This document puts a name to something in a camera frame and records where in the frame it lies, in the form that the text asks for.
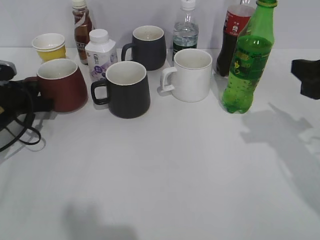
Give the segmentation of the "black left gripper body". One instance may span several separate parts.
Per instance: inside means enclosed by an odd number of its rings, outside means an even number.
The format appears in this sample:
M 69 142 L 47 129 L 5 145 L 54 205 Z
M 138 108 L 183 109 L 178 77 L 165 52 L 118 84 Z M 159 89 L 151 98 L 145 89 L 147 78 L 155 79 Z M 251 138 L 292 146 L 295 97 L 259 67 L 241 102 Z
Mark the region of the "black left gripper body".
M 29 130 L 34 130 L 33 99 L 38 95 L 38 83 L 29 77 L 19 81 L 0 83 L 0 129 L 3 130 L 12 120 Z

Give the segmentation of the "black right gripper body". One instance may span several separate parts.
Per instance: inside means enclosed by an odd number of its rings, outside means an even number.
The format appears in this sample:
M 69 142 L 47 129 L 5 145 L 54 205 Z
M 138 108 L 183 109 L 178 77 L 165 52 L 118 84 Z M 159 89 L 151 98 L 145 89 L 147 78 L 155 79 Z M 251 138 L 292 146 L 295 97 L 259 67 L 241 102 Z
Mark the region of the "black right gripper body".
M 291 73 L 300 80 L 300 94 L 310 99 L 320 99 L 320 61 L 295 59 Z

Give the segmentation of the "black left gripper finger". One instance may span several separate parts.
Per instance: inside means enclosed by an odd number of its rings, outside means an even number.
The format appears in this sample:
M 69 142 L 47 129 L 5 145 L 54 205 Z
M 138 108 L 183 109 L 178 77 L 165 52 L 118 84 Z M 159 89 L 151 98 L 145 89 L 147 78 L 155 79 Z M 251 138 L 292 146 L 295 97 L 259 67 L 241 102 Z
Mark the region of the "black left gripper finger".
M 51 112 L 54 109 L 54 101 L 42 97 L 36 97 L 32 100 L 33 112 Z

